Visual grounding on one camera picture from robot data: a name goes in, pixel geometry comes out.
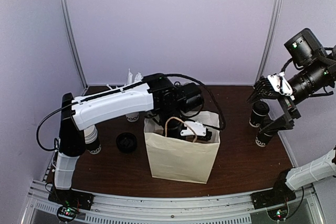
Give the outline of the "black plastic cup lid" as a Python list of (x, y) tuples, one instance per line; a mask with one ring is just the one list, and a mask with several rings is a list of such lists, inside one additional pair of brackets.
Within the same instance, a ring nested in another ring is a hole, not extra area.
[(267, 116), (270, 108), (266, 102), (257, 101), (253, 104), (253, 112), (258, 116)]

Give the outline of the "black paper coffee cup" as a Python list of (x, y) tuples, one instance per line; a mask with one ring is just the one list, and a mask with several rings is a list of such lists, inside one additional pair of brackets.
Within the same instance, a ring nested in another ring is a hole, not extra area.
[(252, 110), (249, 118), (250, 126), (254, 128), (260, 127), (261, 123), (264, 121), (267, 115), (268, 115), (267, 113), (258, 113)]

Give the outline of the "cream paper bag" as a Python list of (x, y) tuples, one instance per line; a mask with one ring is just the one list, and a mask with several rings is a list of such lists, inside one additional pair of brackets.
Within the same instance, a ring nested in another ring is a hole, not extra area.
[(163, 127), (145, 119), (144, 138), (152, 177), (206, 184), (221, 139), (220, 131), (212, 128), (209, 131), (212, 137), (208, 142), (193, 142), (192, 137), (185, 141), (165, 137)]

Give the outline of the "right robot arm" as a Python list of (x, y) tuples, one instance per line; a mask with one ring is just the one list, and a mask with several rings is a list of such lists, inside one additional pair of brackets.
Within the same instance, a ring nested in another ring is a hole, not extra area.
[[(293, 129), (303, 106), (332, 96), (327, 88), (335, 88), (335, 47), (324, 47), (310, 28), (299, 31), (284, 47), (289, 60), (279, 73), (260, 77), (247, 99), (249, 103), (278, 101), (283, 110), (280, 117), (260, 127), (260, 136)], [(264, 193), (279, 204), (297, 189), (331, 176), (335, 176), (334, 148), (305, 165), (281, 172), (272, 189)]]

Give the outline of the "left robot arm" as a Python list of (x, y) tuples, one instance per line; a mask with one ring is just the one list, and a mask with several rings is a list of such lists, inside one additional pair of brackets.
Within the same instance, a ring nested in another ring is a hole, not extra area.
[(78, 158), (85, 152), (88, 140), (97, 135), (96, 124), (135, 112), (151, 112), (159, 117), (168, 137), (184, 140), (207, 134), (202, 123), (182, 118), (184, 113), (203, 105), (204, 99), (196, 81), (176, 86), (170, 74), (156, 73), (140, 81), (88, 96), (62, 98), (58, 156), (54, 175), (55, 196), (64, 205), (76, 197), (71, 189)]

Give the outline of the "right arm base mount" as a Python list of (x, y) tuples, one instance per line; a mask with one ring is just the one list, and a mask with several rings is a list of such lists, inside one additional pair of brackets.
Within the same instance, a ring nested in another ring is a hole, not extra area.
[(266, 208), (268, 217), (276, 222), (285, 221), (289, 217), (288, 203), (296, 199), (291, 190), (269, 189), (251, 194), (254, 209)]

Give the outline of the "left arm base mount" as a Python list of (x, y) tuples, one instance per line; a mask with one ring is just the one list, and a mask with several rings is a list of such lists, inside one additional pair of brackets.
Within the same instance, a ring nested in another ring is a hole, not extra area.
[(83, 210), (90, 210), (94, 195), (76, 190), (55, 189), (49, 193), (48, 200), (59, 204), (57, 218), (62, 222), (74, 221)]

